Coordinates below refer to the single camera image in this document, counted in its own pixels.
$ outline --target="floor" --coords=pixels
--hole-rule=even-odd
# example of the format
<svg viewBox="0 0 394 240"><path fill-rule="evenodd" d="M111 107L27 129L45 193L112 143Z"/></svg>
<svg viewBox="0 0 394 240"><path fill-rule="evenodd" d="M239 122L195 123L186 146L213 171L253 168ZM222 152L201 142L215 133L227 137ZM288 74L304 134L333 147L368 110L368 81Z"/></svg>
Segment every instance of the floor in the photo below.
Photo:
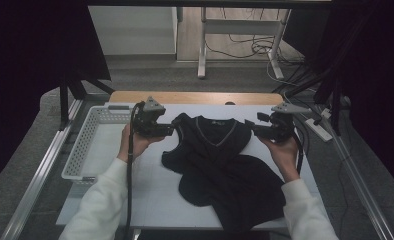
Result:
<svg viewBox="0 0 394 240"><path fill-rule="evenodd" d="M278 12L276 9L206 9L208 19L273 21L280 19L283 13L284 10ZM200 37L196 35L200 34L201 28L201 9L183 8L183 21L178 24L178 61L198 60ZM268 61L264 50L272 46L272 41L272 36L208 34L206 35L207 60ZM282 55L290 61L300 61L302 58L301 54L286 42L280 44L280 49Z"/></svg>
<svg viewBox="0 0 394 240"><path fill-rule="evenodd" d="M199 9L184 9L184 21L180 23L179 31L198 28ZM212 9L210 16L222 17L223 11ZM229 17L232 12L226 10ZM242 9L236 16L242 18L258 18L261 12ZM276 17L276 11L269 16ZM237 56L251 54L249 46L229 42L228 36L214 36L221 39L208 39L208 45ZM193 40L192 33L179 34L179 39L188 39L187 51L182 51L181 41L178 43L178 61L131 61L122 57L108 58L108 66L112 81L105 83L116 90L153 90L153 91L208 91L208 92L271 92L281 85L267 74L266 56L253 56L249 61L231 61L233 58L208 53L212 61L208 64L207 79L197 79L198 41ZM299 60L298 53L293 49L285 50L284 56ZM284 75L289 78L297 69L297 65L283 64ZM86 85L88 92L101 93L101 90ZM306 91L296 99L312 105L311 95ZM58 89L50 91L41 98L41 111L37 115L24 141L13 155L7 167L0 175L0 236L9 222L18 202L23 196L37 166L46 153L53 136L59 126L60 107ZM363 139L351 127L348 111L341 113L343 139L349 147L355 162L361 170L369 189L384 211L394 231L394 181L381 161L372 153ZM322 199L326 206L331 223L341 239L379 239L371 220L361 204L347 172L342 167L333 144L325 144L313 133L305 134L308 158L313 168L318 187L323 193ZM54 169L51 177L56 179L45 186L43 198L39 199L30 221L27 223L21 239L57 239L60 228L53 228L55 219L63 203L63 196L55 194L55 188L66 191L69 183L62 181L57 174L60 169ZM289 239L287 233L274 233L272 239Z"/></svg>

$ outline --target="wire basket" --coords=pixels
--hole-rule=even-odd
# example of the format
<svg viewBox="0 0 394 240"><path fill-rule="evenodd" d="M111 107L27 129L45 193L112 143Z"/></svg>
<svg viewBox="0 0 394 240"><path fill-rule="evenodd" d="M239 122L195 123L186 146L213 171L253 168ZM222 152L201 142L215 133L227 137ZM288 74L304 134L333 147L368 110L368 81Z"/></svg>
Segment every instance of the wire basket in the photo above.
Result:
<svg viewBox="0 0 394 240"><path fill-rule="evenodd" d="M93 183L116 157L122 129L129 121L128 105L92 107L69 154L62 178Z"/></svg>

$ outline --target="white sleeve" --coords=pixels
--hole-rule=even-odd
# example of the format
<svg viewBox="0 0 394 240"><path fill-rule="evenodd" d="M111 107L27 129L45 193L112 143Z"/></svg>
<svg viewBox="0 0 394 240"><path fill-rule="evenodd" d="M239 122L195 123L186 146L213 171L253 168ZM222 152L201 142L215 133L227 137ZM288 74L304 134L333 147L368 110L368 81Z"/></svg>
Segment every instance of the white sleeve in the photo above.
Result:
<svg viewBox="0 0 394 240"><path fill-rule="evenodd" d="M302 179L282 186L284 217L293 240L338 239L322 202L312 197Z"/></svg>
<svg viewBox="0 0 394 240"><path fill-rule="evenodd" d="M127 196L126 168L127 164L122 160L113 160L85 193L78 212L59 239L114 239Z"/></svg>

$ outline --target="white cabinet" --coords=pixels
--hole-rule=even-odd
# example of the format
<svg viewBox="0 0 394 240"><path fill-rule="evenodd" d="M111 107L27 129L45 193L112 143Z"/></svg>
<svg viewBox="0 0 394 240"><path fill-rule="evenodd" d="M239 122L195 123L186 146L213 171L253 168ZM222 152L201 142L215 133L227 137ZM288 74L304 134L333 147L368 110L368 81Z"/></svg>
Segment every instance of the white cabinet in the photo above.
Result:
<svg viewBox="0 0 394 240"><path fill-rule="evenodd" d="M104 55L175 54L176 7L90 6Z"/></svg>

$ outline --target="clothing label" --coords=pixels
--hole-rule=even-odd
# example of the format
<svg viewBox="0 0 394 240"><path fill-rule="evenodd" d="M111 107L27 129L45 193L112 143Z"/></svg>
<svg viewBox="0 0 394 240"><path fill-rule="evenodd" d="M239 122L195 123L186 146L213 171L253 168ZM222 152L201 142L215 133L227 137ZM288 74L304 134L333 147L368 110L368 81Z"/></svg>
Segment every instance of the clothing label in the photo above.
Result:
<svg viewBox="0 0 394 240"><path fill-rule="evenodd" d="M215 120L213 120L211 124L212 124L212 125L223 126L223 125L225 125L225 122L221 122L221 121L215 121Z"/></svg>

